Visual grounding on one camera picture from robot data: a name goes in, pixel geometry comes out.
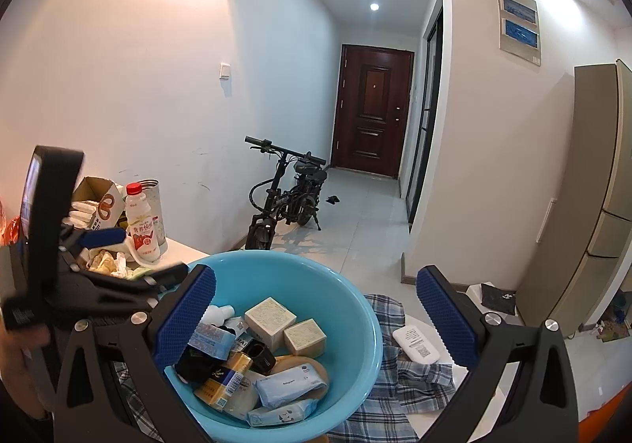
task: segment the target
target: bike handlebar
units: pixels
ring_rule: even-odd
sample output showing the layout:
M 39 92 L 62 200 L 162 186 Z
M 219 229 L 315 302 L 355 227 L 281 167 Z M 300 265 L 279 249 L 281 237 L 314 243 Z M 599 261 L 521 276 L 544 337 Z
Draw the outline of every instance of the bike handlebar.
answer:
M 251 145 L 256 145 L 257 147 L 261 147 L 262 149 L 269 149 L 271 151 L 279 151 L 279 152 L 282 152 L 282 153 L 291 154 L 292 156 L 298 156 L 299 158 L 303 158 L 303 159 L 308 160 L 310 162 L 317 163 L 318 165 L 323 165 L 324 166 L 327 163 L 325 160 L 323 160 L 321 158 L 317 158 L 315 156 L 312 156 L 311 153 L 301 154 L 299 152 L 290 151 L 290 149 L 284 149 L 283 147 L 277 147 L 276 145 L 273 145 L 271 140 L 257 140 L 257 138 L 246 137 L 245 142 L 249 143 Z

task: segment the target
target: orange bag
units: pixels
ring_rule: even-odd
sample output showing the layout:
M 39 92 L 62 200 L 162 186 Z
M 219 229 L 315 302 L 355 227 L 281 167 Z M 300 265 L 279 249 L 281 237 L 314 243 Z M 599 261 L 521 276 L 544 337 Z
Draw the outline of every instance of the orange bag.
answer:
M 9 222 L 2 234 L 2 245 L 11 245 L 18 242 L 20 236 L 20 217 L 15 217 Z
M 6 217 L 4 216 L 4 208 L 2 207 L 2 200 L 0 200 L 0 242 L 2 241 L 2 235 L 6 229 Z

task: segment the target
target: white wall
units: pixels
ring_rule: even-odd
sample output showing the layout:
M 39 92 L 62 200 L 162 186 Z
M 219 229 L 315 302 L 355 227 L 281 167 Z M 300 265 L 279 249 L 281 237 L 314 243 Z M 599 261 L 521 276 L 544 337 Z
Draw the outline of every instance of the white wall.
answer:
M 225 250 L 275 165 L 246 134 L 329 157 L 339 56 L 319 0 L 13 0 L 0 21 L 0 197 L 16 214 L 36 144 L 80 148 L 87 175 L 159 179 L 169 236 Z
M 618 58 L 621 58 L 625 65 L 632 68 L 632 26 L 617 30 Z
M 342 43 L 388 47 L 390 49 L 412 51 L 413 53 L 417 53 L 419 47 L 418 35 L 405 35 L 357 26 L 341 26 L 339 31 Z
M 415 88 L 413 89 L 410 103 L 410 116 L 408 117 L 408 127 L 406 129 L 406 139 L 404 140 L 404 152 L 399 169 L 399 184 L 402 190 L 402 197 L 406 198 L 410 175 L 412 173 L 413 162 L 415 160 L 415 149 L 419 135 L 419 119 L 421 117 L 421 107 L 423 105 L 423 92 L 425 89 L 426 58 L 428 50 L 427 37 L 431 32 L 438 12 L 443 6 L 443 0 L 429 0 L 426 12 L 423 15 L 421 25 L 418 50 L 415 60 Z
M 574 66 L 612 62 L 614 32 L 574 0 L 536 0 L 542 67 L 498 49 L 497 0 L 451 0 L 450 78 L 406 273 L 437 265 L 457 283 L 518 287 L 559 187 Z M 441 123 L 441 111 L 444 122 Z

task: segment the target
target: blue rubber grip pad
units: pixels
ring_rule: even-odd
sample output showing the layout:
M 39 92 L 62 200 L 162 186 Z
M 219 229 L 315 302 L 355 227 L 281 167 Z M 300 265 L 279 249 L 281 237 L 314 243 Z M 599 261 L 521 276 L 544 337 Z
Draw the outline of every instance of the blue rubber grip pad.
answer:
M 215 272 L 205 267 L 162 324 L 156 333 L 154 346 L 154 363 L 158 370 L 178 363 L 204 311 L 215 296 L 216 284 Z
M 454 363 L 467 369 L 476 366 L 476 335 L 427 268 L 422 268 L 417 274 L 417 297 L 431 317 Z
M 109 227 L 94 231 L 86 231 L 78 241 L 78 244 L 86 249 L 96 249 L 116 245 L 125 241 L 126 232 L 122 227 Z

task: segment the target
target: tiled floor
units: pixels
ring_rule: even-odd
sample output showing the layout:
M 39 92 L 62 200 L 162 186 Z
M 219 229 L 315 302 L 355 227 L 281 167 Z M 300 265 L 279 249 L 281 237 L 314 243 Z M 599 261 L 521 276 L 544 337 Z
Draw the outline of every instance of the tiled floor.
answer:
M 340 203 L 324 200 L 337 195 Z M 306 227 L 278 225 L 273 249 L 305 256 L 342 273 L 363 293 L 399 300 L 406 313 L 431 323 L 417 300 L 415 287 L 401 284 L 400 257 L 408 243 L 406 207 L 397 181 L 331 169 L 321 195 L 318 220 Z M 584 332 L 566 340 L 579 418 L 597 409 L 632 382 L 632 338 L 602 343 Z M 506 394 L 516 366 L 509 364 L 500 381 Z
M 408 222 L 394 179 L 330 169 L 320 195 L 318 222 L 277 226 L 273 250 L 305 256 L 342 273 L 363 293 L 381 293 L 404 304 L 406 313 L 428 316 L 415 287 L 401 284 L 400 258 L 408 244 Z M 324 200 L 337 195 L 335 206 Z

